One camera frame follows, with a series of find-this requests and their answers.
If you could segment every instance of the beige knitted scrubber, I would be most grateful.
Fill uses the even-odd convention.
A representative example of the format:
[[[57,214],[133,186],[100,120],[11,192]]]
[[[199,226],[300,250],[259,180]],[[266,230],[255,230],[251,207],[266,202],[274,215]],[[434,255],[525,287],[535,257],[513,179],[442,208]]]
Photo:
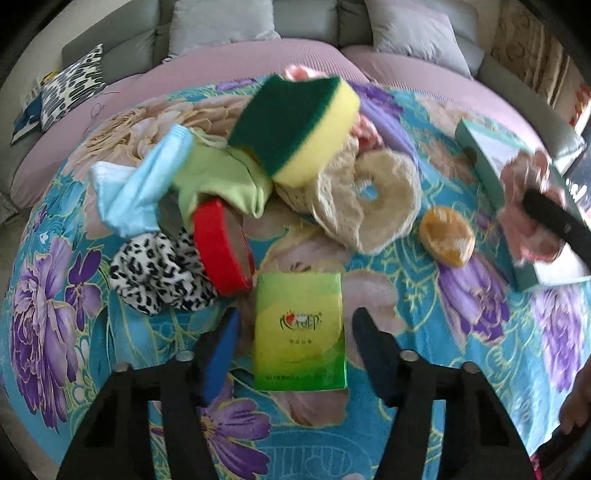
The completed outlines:
[[[421,183],[406,154],[374,150],[356,158],[358,152],[358,140],[351,137],[307,187],[275,189],[294,211],[311,213],[329,237],[376,254],[410,233],[421,207]],[[371,183],[377,198],[360,197]]]

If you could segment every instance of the throw pillow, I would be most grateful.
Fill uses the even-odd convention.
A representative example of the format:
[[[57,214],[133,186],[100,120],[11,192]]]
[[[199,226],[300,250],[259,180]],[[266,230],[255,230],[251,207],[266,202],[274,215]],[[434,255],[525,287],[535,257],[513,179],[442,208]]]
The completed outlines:
[[[273,40],[272,0],[178,0],[170,23],[168,55],[199,46]]]
[[[366,0],[374,49],[395,53],[453,70],[470,77],[446,14],[407,0]]]
[[[14,130],[12,132],[12,141],[10,145],[14,145],[21,138],[26,137],[29,133],[40,128],[41,123],[41,93],[33,99],[31,103],[21,112],[14,122]]]
[[[43,87],[41,129],[44,132],[66,113],[103,89],[105,84],[100,69],[102,56],[101,43]]]

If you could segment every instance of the green tissue pack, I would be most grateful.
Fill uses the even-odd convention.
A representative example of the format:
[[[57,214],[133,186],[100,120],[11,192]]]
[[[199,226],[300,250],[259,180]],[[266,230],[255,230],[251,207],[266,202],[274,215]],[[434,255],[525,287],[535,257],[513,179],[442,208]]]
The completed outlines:
[[[342,311],[340,274],[261,274],[256,284],[255,388],[346,388]]]

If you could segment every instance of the blue bedsheet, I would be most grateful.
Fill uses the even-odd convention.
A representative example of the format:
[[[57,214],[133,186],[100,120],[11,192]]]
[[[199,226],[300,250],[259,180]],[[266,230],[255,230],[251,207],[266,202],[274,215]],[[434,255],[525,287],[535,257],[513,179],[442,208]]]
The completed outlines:
[[[105,122],[70,156],[33,211],[0,317],[0,374],[9,400],[38,444],[60,462],[111,365],[165,362],[192,346],[229,302],[195,314],[146,317],[107,285],[122,240],[98,221],[87,180],[97,160],[136,164],[173,123],[191,124],[195,102],[221,93],[250,95],[255,80],[210,85],[153,99]],[[252,296],[236,300],[245,322],[242,355],[220,397],[202,411],[220,478],[269,480],[372,477],[394,412],[375,397],[352,342],[350,317],[372,305],[379,327],[429,361],[476,362],[533,452],[557,424],[557,411],[589,354],[589,284],[516,293],[505,241],[491,204],[453,139],[457,123],[494,122],[414,92],[374,90],[370,100],[399,116],[417,147],[423,211],[446,205],[476,232],[465,268],[434,262],[417,228],[379,255],[353,254],[302,221],[278,199],[245,233],[262,270],[343,273],[349,389],[268,394],[252,388]],[[159,478],[168,478],[157,405],[152,445]],[[434,408],[425,479],[436,477],[444,405]]]

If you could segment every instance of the gray cushion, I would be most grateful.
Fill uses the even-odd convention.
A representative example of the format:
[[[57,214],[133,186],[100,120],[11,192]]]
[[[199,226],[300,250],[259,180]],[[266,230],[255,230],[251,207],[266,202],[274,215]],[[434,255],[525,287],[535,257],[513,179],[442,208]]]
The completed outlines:
[[[456,41],[457,46],[460,47],[460,50],[462,51],[462,55],[464,55],[468,68],[470,68],[470,74],[475,77],[478,75],[478,70],[480,69],[480,65],[482,65],[482,60],[484,59],[486,52],[475,43],[466,40],[459,35],[456,36]]]
[[[160,0],[160,23],[170,23],[173,19],[174,4],[177,0]]]
[[[413,0],[446,14],[456,35],[478,42],[478,12],[462,0]],[[373,36],[365,0],[339,0],[339,44],[371,45]]]
[[[151,70],[155,33],[156,30],[144,32],[103,55],[103,81],[110,85],[117,80]]]
[[[366,0],[366,4],[376,51],[406,55],[470,77],[446,14],[408,0]]]
[[[170,22],[169,55],[200,46],[279,38],[272,0],[178,0]]]
[[[284,38],[339,43],[337,0],[275,0],[275,30]]]
[[[12,179],[21,166],[22,161],[43,136],[41,129],[35,130],[21,138],[13,146],[7,146],[1,153],[2,175],[0,175],[0,192],[9,193]]]
[[[156,29],[156,35],[154,39],[154,66],[159,65],[162,61],[168,57],[168,44],[170,43],[170,23],[160,25]]]
[[[585,148],[585,141],[537,93],[490,55],[486,55],[478,76],[486,85],[509,102],[534,127],[550,157],[567,163]]]
[[[99,43],[103,44],[105,55],[123,42],[155,29],[159,24],[158,0],[131,0],[68,43],[61,51],[63,66],[72,65]]]
[[[365,0],[339,1],[339,45],[372,45],[374,36]]]

